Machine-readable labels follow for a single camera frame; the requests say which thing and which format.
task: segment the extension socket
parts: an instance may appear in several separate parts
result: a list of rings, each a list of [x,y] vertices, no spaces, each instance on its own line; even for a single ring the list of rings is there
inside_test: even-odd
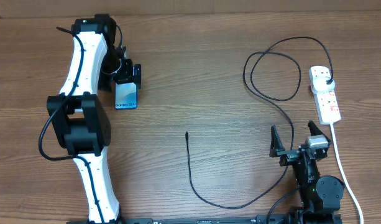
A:
[[[313,92],[314,102],[316,103],[320,124],[333,124],[339,121],[341,119],[341,114],[339,113],[338,102],[334,89],[331,89],[332,86],[315,85],[321,80],[331,78],[329,69],[323,66],[311,67],[309,70],[309,77],[310,87]]]

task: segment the black cable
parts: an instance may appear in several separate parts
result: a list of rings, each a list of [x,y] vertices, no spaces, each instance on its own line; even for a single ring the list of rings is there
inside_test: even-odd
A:
[[[329,62],[329,66],[330,66],[330,69],[331,69],[331,78],[330,78],[329,80],[327,80],[327,84],[331,84],[331,83],[333,82],[333,78],[334,78],[334,70],[333,70],[333,63],[332,63],[332,61],[331,61],[331,57],[329,56],[329,53],[328,53],[326,47],[324,46],[324,44],[323,44],[322,42],[320,42],[318,39],[315,39],[315,38],[313,38],[313,37],[290,37],[290,38],[283,39],[283,40],[280,40],[280,41],[274,43],[272,46],[270,46],[270,47],[269,47],[269,48],[268,48],[268,49],[267,49],[267,50],[266,50],[266,51],[265,51],[265,52],[258,58],[258,60],[257,60],[257,62],[255,63],[254,67],[252,68],[252,71],[254,71],[254,68],[255,68],[255,66],[257,66],[259,60],[260,60],[263,56],[265,56],[265,54],[267,54],[267,53],[270,51],[270,49],[272,49],[274,46],[276,46],[277,44],[279,44],[279,43],[281,43],[281,42],[284,42],[284,41],[286,41],[286,40],[292,40],[292,39],[310,39],[310,40],[314,40],[314,41],[316,41],[317,43],[319,43],[319,44],[323,47],[324,51],[326,52],[326,55],[327,55],[327,58],[328,58],[328,62]],[[252,72],[251,72],[251,84],[252,84],[252,86],[257,90],[257,92],[258,92],[259,94],[261,94],[262,96],[264,96],[264,97],[266,97],[266,98],[269,98],[269,99],[273,100],[272,98],[270,98],[270,97],[264,95],[263,93],[261,93],[261,92],[254,86],[253,81],[252,81]]]
[[[116,27],[118,28],[118,30],[120,31],[120,43],[118,43],[118,47],[117,48],[120,48],[121,45],[122,45],[122,32],[121,32],[121,28],[119,25],[116,24]]]
[[[294,131],[294,125],[293,125],[292,120],[290,119],[290,117],[286,114],[286,112],[284,112],[284,110],[281,109],[281,107],[279,107],[278,105],[276,105],[274,102],[272,102],[272,101],[270,101],[270,100],[268,100],[268,99],[266,99],[266,98],[264,98],[264,97],[262,97],[262,96],[256,94],[255,92],[253,92],[253,91],[249,88],[249,86],[248,86],[248,84],[247,84],[247,82],[246,82],[246,67],[247,67],[247,63],[248,63],[248,61],[250,60],[250,58],[251,58],[252,56],[254,56],[254,55],[256,55],[256,54],[263,54],[263,53],[265,53],[265,54],[281,55],[281,56],[284,56],[284,57],[286,57],[286,58],[291,59],[291,60],[296,64],[296,66],[298,67],[298,70],[299,70],[299,73],[300,73],[300,78],[299,78],[299,81],[298,81],[298,86],[297,86],[297,88],[296,88],[294,94],[293,94],[291,97],[289,97],[289,98],[287,98],[287,99],[284,99],[284,100],[280,100],[280,99],[276,99],[276,98],[271,98],[271,97],[269,97],[271,100],[287,101],[287,100],[292,99],[292,98],[296,95],[296,93],[298,92],[298,90],[299,90],[299,88],[300,88],[300,85],[301,85],[301,68],[300,68],[298,62],[296,62],[296,60],[295,60],[294,58],[292,58],[292,57],[290,57],[290,56],[288,56],[288,55],[286,55],[286,54],[279,53],[279,52],[255,52],[255,53],[251,54],[251,55],[248,57],[248,59],[247,59],[247,61],[246,61],[246,64],[244,65],[244,71],[243,71],[243,81],[244,81],[244,84],[246,85],[247,89],[248,89],[252,94],[254,94],[255,96],[258,96],[259,98],[261,98],[261,99],[263,99],[263,100],[265,100],[265,101],[271,103],[271,104],[274,105],[276,108],[278,108],[278,109],[284,114],[284,116],[286,117],[286,119],[288,120],[288,122],[290,123],[290,125],[291,125],[291,146],[290,146],[290,150],[292,150],[292,149],[293,149],[293,143],[294,143],[295,131]],[[246,203],[246,204],[243,204],[243,205],[240,205],[240,206],[237,206],[237,207],[226,207],[226,206],[222,206],[222,205],[217,205],[217,204],[215,204],[215,203],[212,203],[212,202],[209,202],[209,201],[205,200],[202,196],[200,196],[200,195],[197,193],[197,191],[195,190],[195,188],[194,188],[194,186],[193,186],[193,182],[192,182],[192,180],[191,180],[190,153],[189,153],[189,143],[188,143],[188,140],[189,140],[189,135],[188,135],[188,133],[186,132],[186,146],[187,146],[187,151],[188,151],[188,167],[189,167],[189,180],[190,180],[190,186],[191,186],[191,188],[193,189],[193,192],[195,193],[195,195],[196,195],[200,200],[202,200],[203,202],[208,203],[208,204],[210,204],[210,205],[213,205],[213,206],[215,206],[215,207],[225,208],[225,209],[240,209],[240,208],[244,208],[244,207],[246,207],[246,206],[248,206],[248,205],[254,203],[256,200],[260,199],[260,198],[263,197],[265,194],[269,193],[274,187],[276,187],[276,185],[277,185],[278,183],[280,183],[280,181],[283,179],[283,177],[284,177],[284,175],[286,174],[287,169],[288,169],[288,167],[286,167],[286,168],[284,169],[284,171],[283,171],[282,176],[276,181],[276,183],[274,183],[274,184],[273,184],[269,189],[267,189],[264,193],[260,194],[258,197],[256,197],[255,199],[251,200],[250,202],[248,202],[248,203]]]
[[[91,189],[92,189],[92,194],[93,194],[93,197],[94,197],[94,202],[96,204],[96,207],[98,208],[98,212],[99,212],[99,216],[101,218],[101,221],[102,221],[102,223],[104,223],[102,210],[101,210],[101,207],[100,207],[100,204],[99,204],[99,200],[98,200],[98,198],[96,196],[95,186],[94,186],[93,177],[92,177],[92,173],[91,173],[91,168],[90,168],[89,162],[85,158],[77,156],[77,155],[74,155],[74,156],[62,156],[62,157],[50,157],[50,156],[46,155],[46,153],[44,153],[44,150],[42,149],[42,139],[44,138],[45,132],[47,131],[47,128],[48,128],[49,124],[52,122],[52,119],[56,115],[57,111],[60,110],[63,106],[65,106],[67,101],[73,95],[73,93],[74,93],[74,91],[75,91],[75,89],[77,87],[78,79],[80,78],[81,69],[83,67],[83,62],[84,62],[84,51],[85,51],[85,49],[84,49],[83,43],[80,40],[80,38],[76,34],[72,33],[69,30],[66,30],[64,28],[56,27],[56,29],[58,29],[58,30],[60,30],[62,32],[66,32],[68,34],[71,34],[78,41],[78,43],[80,44],[80,47],[81,47],[81,57],[80,57],[80,64],[78,66],[76,78],[75,78],[75,80],[73,82],[73,86],[72,86],[70,92],[67,94],[66,98],[62,101],[60,106],[51,114],[51,116],[48,118],[47,122],[45,122],[44,127],[41,130],[40,137],[39,137],[39,151],[40,151],[40,154],[44,158],[46,158],[46,159],[48,159],[50,161],[63,161],[63,160],[67,160],[67,159],[80,159],[80,160],[82,160],[84,162],[84,164],[85,164],[85,166],[86,166],[86,168],[88,170],[88,174],[90,175]]]
[[[288,194],[282,196],[279,200],[277,200],[276,203],[274,203],[274,205],[272,206],[272,208],[270,208],[270,210],[269,210],[269,212],[268,212],[268,214],[267,214],[267,216],[266,216],[266,224],[269,224],[269,218],[270,218],[270,216],[271,216],[273,210],[275,210],[276,206],[277,206],[278,204],[280,204],[282,201],[284,201],[286,198],[288,198],[289,196],[295,194],[295,192],[297,192],[298,190],[299,190],[299,187],[296,188],[295,190],[292,190],[290,193],[288,193]]]
[[[200,199],[202,200],[203,202],[207,203],[207,204],[210,204],[210,205],[213,205],[215,207],[218,207],[218,208],[224,208],[224,209],[240,209],[240,208],[244,208],[252,203],[254,203],[256,200],[260,199],[261,197],[263,197],[265,194],[269,193],[270,190],[272,190],[274,187],[276,187],[276,185],[283,179],[288,167],[285,168],[282,176],[278,179],[278,181],[276,181],[276,183],[274,183],[269,189],[267,189],[264,193],[260,194],[258,197],[256,197],[255,199],[251,200],[250,202],[246,203],[246,204],[243,204],[243,205],[240,205],[240,206],[237,206],[237,207],[227,207],[227,206],[222,206],[222,205],[217,205],[215,203],[212,203],[212,202],[209,202],[207,200],[205,200],[202,196],[200,196],[195,187],[193,186],[193,182],[191,181],[191,169],[190,169],[190,153],[189,153],[189,133],[186,132],[185,134],[185,137],[186,137],[186,146],[187,146],[187,151],[188,151],[188,167],[189,167],[189,180],[190,180],[190,186],[191,186],[191,189],[193,189],[193,192],[195,193],[195,195]]]
[[[244,82],[244,85],[246,86],[246,88],[255,96],[259,97],[260,99],[274,105],[280,112],[283,113],[284,117],[286,117],[287,121],[290,123],[290,126],[291,126],[291,145],[290,145],[290,150],[293,149],[293,143],[294,143],[294,136],[295,136],[295,131],[294,131],[294,125],[292,123],[292,120],[290,119],[290,117],[286,114],[286,112],[284,112],[284,110],[281,109],[281,107],[279,107],[279,105],[275,104],[272,100],[274,101],[288,101],[290,99],[292,99],[297,93],[298,93],[298,90],[300,88],[300,85],[301,85],[301,68],[300,68],[300,65],[298,64],[298,62],[296,62],[296,60],[294,58],[292,58],[291,56],[288,56],[286,54],[283,54],[283,53],[280,53],[280,52],[271,52],[270,49],[272,49],[274,46],[276,46],[277,44],[281,43],[281,42],[284,42],[286,40],[292,40],[292,39],[311,39],[311,40],[314,40],[316,41],[317,43],[319,43],[324,51],[326,52],[326,55],[327,55],[327,58],[329,60],[329,64],[330,64],[330,67],[331,67],[331,78],[330,80],[327,81],[327,84],[330,84],[333,80],[333,77],[334,77],[334,70],[333,70],[333,63],[331,62],[331,58],[328,54],[328,51],[326,49],[326,47],[323,45],[323,43],[321,43],[319,40],[315,39],[315,38],[312,38],[312,37],[291,37],[291,38],[287,38],[287,39],[283,39],[283,40],[280,40],[276,43],[274,43],[272,46],[270,46],[266,51],[264,52],[255,52],[253,54],[251,54],[248,58],[247,58],[247,61],[246,63],[244,64],[244,69],[243,69],[243,74],[242,74],[242,77],[243,77],[243,82]],[[256,54],[262,54],[258,60],[256,61],[256,63],[254,64],[254,66],[252,67],[252,70],[251,70],[251,73],[250,73],[250,81],[251,81],[251,84],[252,84],[252,87],[254,88],[254,90],[259,93],[260,95],[258,95],[256,92],[252,91],[251,88],[248,86],[247,82],[246,82],[246,68],[247,68],[247,64],[248,64],[248,61],[250,60],[250,58]],[[257,66],[258,62],[260,61],[260,59],[266,55],[266,54],[275,54],[275,55],[280,55],[280,56],[284,56],[290,60],[292,60],[296,66],[298,67],[298,71],[299,71],[299,74],[300,74],[300,77],[299,77],[299,80],[298,80],[298,85],[296,87],[296,90],[294,92],[294,94],[292,94],[292,96],[288,97],[288,98],[285,98],[285,99],[278,99],[278,98],[273,98],[273,97],[270,97],[270,96],[267,96],[265,94],[263,94],[261,91],[258,90],[258,88],[254,85],[254,81],[252,79],[252,74],[254,73],[254,70],[255,70],[255,67]],[[197,191],[195,190],[194,186],[193,186],[193,182],[192,182],[192,179],[191,179],[191,166],[190,166],[190,153],[189,153],[189,134],[186,132],[185,134],[185,137],[186,137],[186,147],[187,147],[187,152],[188,152],[188,168],[189,168],[189,181],[190,181],[190,186],[193,190],[193,192],[195,193],[195,195],[200,199],[202,200],[203,202],[205,203],[208,203],[210,205],[213,205],[215,207],[219,207],[219,208],[225,208],[225,209],[240,209],[240,208],[244,208],[250,204],[252,204],[253,202],[255,202],[256,200],[258,200],[259,198],[261,198],[262,196],[264,196],[265,194],[267,194],[268,192],[270,192],[284,177],[284,175],[286,174],[287,172],[287,169],[288,167],[285,168],[282,176],[276,181],[276,183],[274,183],[268,190],[266,190],[264,193],[262,193],[261,195],[259,195],[258,197],[256,197],[255,199],[251,200],[249,203],[246,203],[244,205],[241,205],[241,206],[238,206],[238,207],[226,207],[226,206],[222,206],[222,205],[217,205],[215,203],[212,203],[212,202],[209,202],[207,200],[205,200],[202,196],[200,196]]]

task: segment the smartphone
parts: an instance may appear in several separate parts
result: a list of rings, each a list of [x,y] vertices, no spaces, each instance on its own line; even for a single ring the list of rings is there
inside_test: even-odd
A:
[[[129,110],[138,107],[138,87],[135,83],[116,83],[116,110]]]

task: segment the white power strip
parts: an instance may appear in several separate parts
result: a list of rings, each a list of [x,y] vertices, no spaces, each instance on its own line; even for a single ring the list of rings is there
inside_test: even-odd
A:
[[[363,212],[353,194],[349,183],[347,182],[344,169],[342,168],[341,160],[339,158],[338,146],[334,132],[334,123],[341,120],[341,114],[339,113],[339,107],[337,97],[334,92],[335,83],[326,85],[325,80],[331,77],[328,68],[323,66],[314,66],[309,69],[310,87],[314,95],[314,102],[316,103],[317,114],[319,116],[320,124],[329,124],[331,128],[331,134],[333,135],[333,144],[335,156],[337,159],[339,171],[341,172],[347,191],[351,195],[359,212],[360,224],[364,224]]]
[[[323,87],[320,87],[319,91],[314,91],[316,85],[313,85],[313,81],[331,77],[329,69],[323,66],[311,67],[309,70],[309,77],[320,124],[331,124],[339,121],[341,119],[341,114],[339,113],[337,97],[334,90],[329,90],[329,88],[327,88],[324,91]]]

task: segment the wooden table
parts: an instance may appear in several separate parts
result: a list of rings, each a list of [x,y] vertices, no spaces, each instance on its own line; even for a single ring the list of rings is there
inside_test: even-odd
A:
[[[381,223],[381,11],[114,18],[130,58],[143,69],[136,110],[116,111],[114,94],[99,92],[112,124],[109,167],[125,217],[253,217],[294,189],[289,169],[282,183],[246,208],[224,210],[202,202],[189,185],[185,131],[194,184],[205,199],[235,206],[269,188],[283,172],[278,159],[269,158],[270,127],[277,125],[288,149],[290,126],[245,89],[242,69],[252,52],[307,35],[331,54],[344,170],[366,223]],[[70,28],[74,20],[0,19],[0,223],[64,223],[88,216],[75,164],[47,161],[37,149],[47,97],[58,94],[73,51],[71,37],[55,26]],[[328,61],[310,40],[274,50],[294,57],[303,72],[296,97],[278,103],[294,122],[297,147],[309,136],[307,122],[318,123],[308,69]],[[290,60],[268,55],[255,82],[264,93],[284,98],[295,91],[297,72]],[[319,127],[331,135],[327,126]],[[67,153],[52,127],[44,148],[51,156]],[[332,149],[318,167],[322,175],[341,178]],[[275,212],[299,204],[294,196]],[[340,214],[344,223],[357,223],[348,193]]]

